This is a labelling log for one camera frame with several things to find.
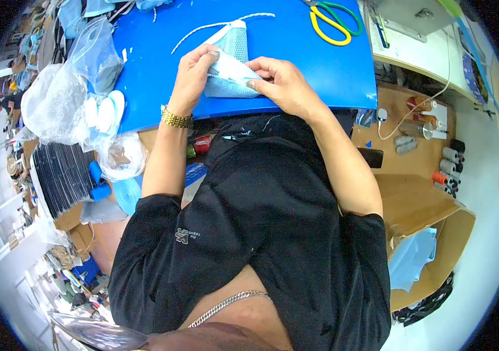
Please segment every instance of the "light blue mesh fabric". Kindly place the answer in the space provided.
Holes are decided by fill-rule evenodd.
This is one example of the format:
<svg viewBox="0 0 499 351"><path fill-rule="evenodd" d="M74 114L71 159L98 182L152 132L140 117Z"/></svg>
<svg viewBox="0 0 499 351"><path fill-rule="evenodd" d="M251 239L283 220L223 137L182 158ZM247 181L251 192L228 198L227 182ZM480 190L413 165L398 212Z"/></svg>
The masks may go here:
<svg viewBox="0 0 499 351"><path fill-rule="evenodd" d="M231 28L225 36L218 39L213 45L221 48L225 54L235 58L239 62L239 65L232 61L228 65L220 65L218 61L212 65L207 72L209 77L204 87L204 95L215 98L254 98L258 96L258 92L246 87L249 79L260 79L259 76L245 65L248 61L246 28ZM217 70L218 66L222 67L222 72ZM225 76L228 76L228 72L225 72L224 69L235 71L236 73L246 72L246 76L241 80L233 78L225 79ZM232 76L239 78L240 74L232 74Z"/></svg>

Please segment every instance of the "white cord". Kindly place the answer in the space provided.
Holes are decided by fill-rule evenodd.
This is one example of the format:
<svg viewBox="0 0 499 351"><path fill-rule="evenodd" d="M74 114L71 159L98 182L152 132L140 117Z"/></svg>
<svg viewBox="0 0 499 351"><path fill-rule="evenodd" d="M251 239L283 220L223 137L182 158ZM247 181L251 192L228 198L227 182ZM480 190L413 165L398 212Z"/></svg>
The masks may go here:
<svg viewBox="0 0 499 351"><path fill-rule="evenodd" d="M252 13L251 15L247 15L247 16L244 16L244 17L241 17L241 18L238 18L238 19L239 20L245 20L246 18L255 17L255 16L271 16L271 17L275 17L275 14L274 13L268 13L268 12L259 12L259 13ZM194 32L197 32L199 29L209 28L209 27L215 27L215 26L225 26L225 25L230 24L230 23L232 23L232 22L219 22L219 23L214 23L214 24L207 24L206 26L200 26L199 28L193 29L186 36L184 36L179 41L179 43L177 43L177 45L175 46L175 48L171 51L171 54L172 55L174 54L174 52L176 51L176 49L178 48L178 46L180 46L181 43L183 43L183 40L187 39L187 37L189 37Z"/></svg>
<svg viewBox="0 0 499 351"><path fill-rule="evenodd" d="M444 29L443 29L443 32L445 32L447 34L447 54L448 54L448 79L447 79L447 84L437 94L435 94L435 95L431 96L430 98L425 99L423 102L415 105L414 108L411 109L411 111L409 111L405 116L403 116L402 120L398 123L398 125L394 128L394 130L390 134L388 134L387 137L382 137L380 135L380 125L381 125L381 123L380 123L380 121L378 121L378 137L380 139L386 140L387 138L391 137L392 134L394 134L395 131L398 130L398 128L400 127L400 125L405 121L405 119L407 118L407 116L409 116L410 114L412 114L415 111L416 108L418 108L419 106L421 106L424 103L428 102L429 100L432 100L432 99L436 98L437 96L439 96L442 93L444 93L445 90L447 90L447 88L448 88L448 86L450 84L450 71L451 71L451 69L450 69L450 46L448 45L448 39L449 39L450 36L448 35L448 33L446 31L444 31Z"/></svg>

